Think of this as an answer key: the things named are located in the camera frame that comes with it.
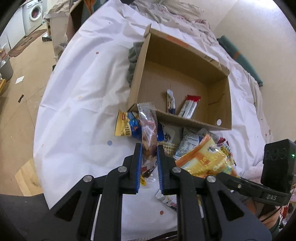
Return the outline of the clear nut snack packet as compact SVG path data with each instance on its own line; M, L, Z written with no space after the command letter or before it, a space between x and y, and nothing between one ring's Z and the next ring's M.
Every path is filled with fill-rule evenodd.
M149 178L157 166L157 131L158 120L153 102L137 105L139 122L142 130L142 177Z

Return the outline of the orange yellow chip bag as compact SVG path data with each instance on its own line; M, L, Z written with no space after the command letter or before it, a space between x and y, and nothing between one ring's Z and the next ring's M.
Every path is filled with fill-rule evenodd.
M205 135L198 146L180 157L176 166L200 178L222 172L238 177L234 163L217 147L210 135Z

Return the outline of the white blue snack bag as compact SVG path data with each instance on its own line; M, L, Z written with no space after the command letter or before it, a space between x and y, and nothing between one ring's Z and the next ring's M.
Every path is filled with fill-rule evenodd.
M196 132L189 130L188 128L184 128L183 137L176 149L174 159L180 159L182 156L198 146L202 140L203 137L201 135L198 135Z

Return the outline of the white printed bed sheet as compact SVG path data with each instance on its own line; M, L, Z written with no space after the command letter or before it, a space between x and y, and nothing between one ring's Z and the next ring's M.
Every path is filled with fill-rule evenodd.
M85 175L100 177L133 153L132 138L114 136L130 92L128 50L147 26L179 38L231 69L233 129L222 132L243 177L262 173L268 125L256 81L218 44L207 23L173 16L165 4L108 1L78 30L54 69L35 128L34 161L49 207Z

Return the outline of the red white snack bar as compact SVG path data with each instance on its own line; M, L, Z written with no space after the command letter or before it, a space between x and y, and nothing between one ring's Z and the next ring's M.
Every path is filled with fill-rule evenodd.
M201 96L187 95L178 116L182 118L190 119L193 116L194 111L200 100L201 100Z

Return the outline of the yellow blue snack packet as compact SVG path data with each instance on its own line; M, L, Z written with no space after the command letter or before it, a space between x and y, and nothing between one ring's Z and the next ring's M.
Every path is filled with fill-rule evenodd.
M118 137L134 137L142 140L142 129L138 119L138 113L135 111L122 112L119 110L114 135Z

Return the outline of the small white blue packet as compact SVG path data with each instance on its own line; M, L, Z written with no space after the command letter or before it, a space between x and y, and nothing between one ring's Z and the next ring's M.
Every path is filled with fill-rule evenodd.
M168 89L166 91L166 106L167 113L176 114L176 104L173 92Z

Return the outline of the teal orange pillow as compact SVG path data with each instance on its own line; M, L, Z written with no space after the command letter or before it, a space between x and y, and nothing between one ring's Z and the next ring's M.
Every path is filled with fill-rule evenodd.
M224 48L224 50L229 54L229 56L235 60L237 63L239 63L245 71L247 71L258 83L260 87L263 86L263 81L253 68L253 66L250 64L250 62L247 60L247 58L241 54L241 52L238 50L238 48L225 36L217 39L220 46Z

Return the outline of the brown cardboard box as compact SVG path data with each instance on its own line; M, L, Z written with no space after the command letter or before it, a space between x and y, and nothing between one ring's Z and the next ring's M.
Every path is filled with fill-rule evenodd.
M232 128L230 71L216 60L171 35L147 26L127 101L153 102L159 121L181 127L223 131ZM200 96L190 119L167 112L167 90L179 112L189 95Z

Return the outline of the dark grey cloth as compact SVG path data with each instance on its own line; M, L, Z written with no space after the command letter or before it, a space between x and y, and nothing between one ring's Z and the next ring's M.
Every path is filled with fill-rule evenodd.
M135 72L137 60L139 58L143 43L144 42L134 42L133 46L129 49L129 54L128 54L129 68L128 68L127 77L126 77L129 87L131 87L132 85L133 75Z

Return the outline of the grey crumpled blanket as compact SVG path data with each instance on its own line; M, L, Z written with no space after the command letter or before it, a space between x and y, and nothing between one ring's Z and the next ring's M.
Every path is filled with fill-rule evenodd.
M130 7L150 20L179 29L210 46L219 44L209 23L202 18L202 10L193 4L180 1L133 1Z

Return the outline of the white washing machine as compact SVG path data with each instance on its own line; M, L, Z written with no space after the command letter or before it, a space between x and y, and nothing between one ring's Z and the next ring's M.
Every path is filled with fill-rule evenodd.
M33 0L23 5L23 27L25 36L29 36L42 24L43 1Z

